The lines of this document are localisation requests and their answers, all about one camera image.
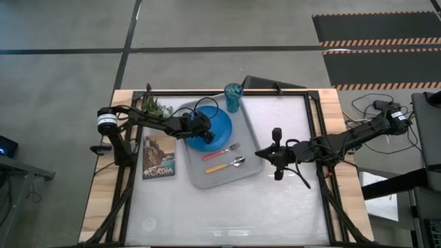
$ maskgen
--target fork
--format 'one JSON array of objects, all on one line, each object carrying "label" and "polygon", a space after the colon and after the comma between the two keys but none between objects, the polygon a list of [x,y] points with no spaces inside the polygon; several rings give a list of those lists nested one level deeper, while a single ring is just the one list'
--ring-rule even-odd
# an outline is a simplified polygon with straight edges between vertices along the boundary
[{"label": "fork", "polygon": [[209,160],[211,158],[214,158],[215,156],[219,156],[221,154],[224,154],[225,152],[234,151],[235,149],[238,149],[239,147],[240,147],[240,143],[233,144],[233,145],[231,145],[230,147],[228,147],[225,150],[217,151],[217,152],[214,152],[214,153],[207,154],[207,155],[203,156],[202,160],[204,160],[204,161],[205,160]]}]

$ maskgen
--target orange striped tape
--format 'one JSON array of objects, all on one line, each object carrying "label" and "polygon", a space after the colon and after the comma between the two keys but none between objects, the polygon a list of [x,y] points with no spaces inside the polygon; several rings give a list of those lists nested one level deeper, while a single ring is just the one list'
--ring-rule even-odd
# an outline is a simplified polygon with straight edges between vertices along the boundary
[{"label": "orange striped tape", "polygon": [[441,88],[441,82],[416,83],[357,83],[332,86],[339,91],[343,90],[399,90],[399,89],[431,89]]},{"label": "orange striped tape", "polygon": [[404,11],[404,12],[370,12],[370,13],[340,13],[340,14],[313,14],[312,17],[337,17],[351,15],[375,15],[375,14],[416,14],[416,13],[434,13],[433,11]]},{"label": "orange striped tape", "polygon": [[338,48],[364,45],[417,45],[441,44],[441,37],[409,38],[409,39],[365,39],[348,41],[324,41],[320,45],[325,48]]},{"label": "orange striped tape", "polygon": [[394,53],[394,52],[441,52],[441,48],[411,48],[411,49],[377,49],[377,50],[326,50],[328,54],[362,54],[362,53]]}]

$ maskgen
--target orange handle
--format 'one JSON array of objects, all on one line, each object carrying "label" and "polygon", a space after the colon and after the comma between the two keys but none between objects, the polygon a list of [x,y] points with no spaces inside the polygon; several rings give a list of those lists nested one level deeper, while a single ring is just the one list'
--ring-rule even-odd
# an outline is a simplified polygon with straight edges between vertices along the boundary
[{"label": "orange handle", "polygon": [[223,153],[223,151],[217,151],[217,152],[205,155],[205,156],[202,157],[202,160],[209,160],[211,158],[214,158],[215,156],[221,155],[222,153]]},{"label": "orange handle", "polygon": [[206,173],[206,174],[210,174],[210,173],[212,173],[212,172],[215,172],[216,170],[223,169],[223,168],[225,168],[225,167],[227,167],[227,166],[228,166],[227,164],[224,164],[224,165],[217,165],[217,166],[215,166],[215,167],[211,167],[211,168],[206,169],[206,170],[205,170],[205,173]]}]

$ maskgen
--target green plant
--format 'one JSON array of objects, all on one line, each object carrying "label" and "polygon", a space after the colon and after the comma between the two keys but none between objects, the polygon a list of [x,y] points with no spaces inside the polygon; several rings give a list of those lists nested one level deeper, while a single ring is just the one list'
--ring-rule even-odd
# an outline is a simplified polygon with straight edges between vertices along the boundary
[{"label": "green plant", "polygon": [[173,107],[167,107],[165,105],[161,105],[158,101],[158,98],[154,98],[153,96],[149,96],[146,102],[142,106],[143,111],[148,111],[150,114],[154,115],[163,115],[164,117],[169,117],[173,113]]}]

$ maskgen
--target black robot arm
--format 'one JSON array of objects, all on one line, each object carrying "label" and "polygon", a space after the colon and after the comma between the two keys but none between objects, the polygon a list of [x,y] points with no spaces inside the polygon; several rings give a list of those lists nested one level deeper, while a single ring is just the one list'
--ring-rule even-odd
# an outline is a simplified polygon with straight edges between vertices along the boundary
[{"label": "black robot arm", "polygon": [[369,122],[341,134],[319,136],[310,141],[299,142],[291,139],[285,146],[281,146],[282,130],[275,128],[272,133],[274,143],[255,154],[276,166],[274,178],[281,180],[283,171],[290,163],[322,161],[324,164],[336,164],[344,159],[348,150],[359,149],[363,143],[379,135],[405,134],[412,125],[412,122],[400,111],[400,105],[397,103],[376,101],[374,107],[381,110],[381,113]]},{"label": "black robot arm", "polygon": [[[119,119],[126,120],[120,126],[117,124],[119,114],[127,115]],[[121,132],[134,125],[161,130],[177,139],[199,136],[206,143],[211,143],[214,138],[214,134],[209,131],[212,126],[209,118],[201,112],[194,111],[193,114],[184,113],[179,117],[165,118],[125,105],[102,107],[98,111],[98,132],[109,137],[114,147],[116,165],[130,166],[130,163],[134,162],[135,157],[130,144],[121,136]]]}]

